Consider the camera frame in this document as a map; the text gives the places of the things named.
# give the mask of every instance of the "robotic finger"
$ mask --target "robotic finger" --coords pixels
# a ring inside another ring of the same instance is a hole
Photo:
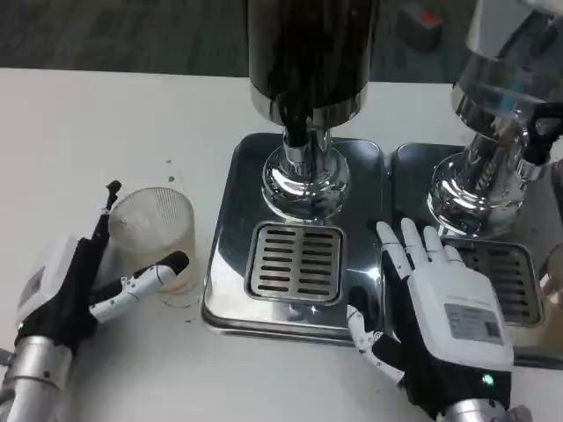
[[[101,295],[94,292],[94,298],[103,298],[101,301],[91,301],[90,313],[99,323],[105,323],[110,319],[118,317],[126,312],[131,306],[137,304],[141,297],[152,295],[162,286],[176,280],[189,265],[187,255],[182,251],[176,251],[161,259],[155,265],[143,268],[131,277],[122,277],[120,280],[110,283],[104,288],[105,291],[113,290],[115,295]]]
[[[408,262],[405,249],[398,241],[389,224],[379,222],[377,224],[377,234],[381,239],[384,260],[387,261],[389,259],[392,263],[392,265],[388,265],[389,271],[395,272],[399,280],[407,279],[413,273],[413,269]]]
[[[401,222],[401,230],[405,239],[406,254],[410,255],[413,266],[422,266],[428,263],[428,254],[420,240],[419,232],[413,220],[404,218]]]
[[[424,228],[424,243],[428,251],[428,256],[432,262],[447,262],[446,250],[443,249],[442,241],[434,227]]]
[[[400,344],[391,338],[375,318],[381,316],[377,301],[369,306],[369,297],[362,287],[352,287],[347,305],[347,322],[355,347],[369,363],[399,384],[405,375],[400,363]]]
[[[443,249],[446,251],[446,257],[448,262],[450,262],[451,264],[455,264],[457,266],[465,266],[465,263],[462,260],[461,255],[459,255],[459,252],[457,251],[456,248],[447,244],[446,246],[443,247]]]

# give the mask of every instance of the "stainless steel drip tray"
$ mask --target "stainless steel drip tray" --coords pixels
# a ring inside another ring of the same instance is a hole
[[[343,235],[326,227],[264,224],[253,240],[246,283],[250,295],[326,305],[340,294]]]
[[[247,136],[230,165],[206,274],[201,313],[211,327],[250,336],[350,344],[348,290],[382,297],[380,248],[369,230],[391,219],[384,155],[363,140],[336,140],[352,187],[341,211],[322,222],[286,221],[266,204],[261,172],[282,145]]]

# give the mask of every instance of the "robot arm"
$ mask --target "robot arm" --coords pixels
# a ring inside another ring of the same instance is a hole
[[[514,353],[490,280],[465,267],[454,248],[444,248],[435,229],[425,228],[426,247],[412,221],[403,220],[401,229],[406,248],[391,227],[377,224],[400,343],[372,328],[383,324],[370,322],[369,298],[356,289],[347,307],[356,347],[431,418],[503,418]],[[376,338],[385,338],[386,347],[366,345],[377,345]]]
[[[177,251],[132,277],[92,291],[121,184],[108,185],[106,208],[91,239],[61,236],[33,271],[18,305],[14,354],[0,351],[8,370],[0,385],[0,420],[51,422],[80,344],[104,323],[174,280],[189,264]]]

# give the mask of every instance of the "floor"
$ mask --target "floor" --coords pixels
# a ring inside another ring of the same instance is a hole
[[[371,79],[457,79],[475,0],[418,0],[444,21],[439,46],[421,53],[395,35],[382,0]],[[241,0],[1,0],[0,67],[247,76]]]

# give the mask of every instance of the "white table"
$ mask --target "white table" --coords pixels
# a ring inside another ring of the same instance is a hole
[[[463,143],[449,94],[449,85],[371,84],[362,113],[334,133],[384,152]],[[0,70],[0,346],[11,349],[36,252],[61,231],[89,236],[112,179],[122,194],[170,185],[189,196],[203,273],[232,150],[257,131],[280,129],[253,110],[246,79]],[[63,417],[427,420],[352,348],[222,337],[198,314],[155,297],[103,327],[82,350]],[[513,404],[538,422],[560,420],[562,388],[563,373],[518,368]]]

